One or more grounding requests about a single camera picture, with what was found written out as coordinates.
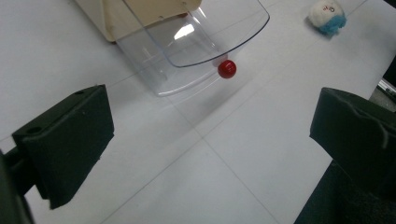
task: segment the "transparent plastic container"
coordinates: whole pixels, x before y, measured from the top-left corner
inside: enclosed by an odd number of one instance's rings
[[[123,6],[119,5],[130,15],[121,18],[111,32],[139,75],[159,96],[214,79],[210,77],[219,75],[219,66],[231,60],[269,21],[258,0],[197,1],[198,7],[180,1],[185,13],[159,16],[149,25],[144,24],[146,14],[134,11],[131,2],[122,0]],[[133,31],[125,34],[125,27],[131,24]]]

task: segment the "clear plastic bin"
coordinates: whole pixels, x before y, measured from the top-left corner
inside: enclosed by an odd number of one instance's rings
[[[217,76],[219,66],[231,60],[269,21],[258,0],[197,1],[198,7],[180,1],[185,13],[159,16],[151,24],[145,24],[147,15],[134,11],[131,1],[122,0],[115,7],[122,10],[120,15],[127,8],[130,15],[118,18],[111,34],[159,96],[184,91]]]

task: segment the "blue plush toy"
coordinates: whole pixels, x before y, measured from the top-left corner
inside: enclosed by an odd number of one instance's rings
[[[347,23],[340,4],[335,0],[320,0],[309,11],[308,19],[325,35],[335,35]]]

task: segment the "white table surface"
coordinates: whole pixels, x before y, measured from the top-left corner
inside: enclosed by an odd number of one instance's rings
[[[26,194],[35,221],[293,223],[331,161],[308,137],[320,89],[369,98],[396,53],[396,10],[342,0],[346,27],[330,39],[304,20],[316,0],[261,2],[271,20],[238,54],[237,77],[180,102],[154,96],[74,1],[2,1],[3,151],[12,132],[95,84],[116,128],[69,204],[50,211],[35,188]]]

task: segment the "stuffed toy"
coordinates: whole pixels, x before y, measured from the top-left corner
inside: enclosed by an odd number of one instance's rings
[[[320,0],[309,11],[308,19],[325,35],[335,35],[347,23],[344,10],[335,0]]]

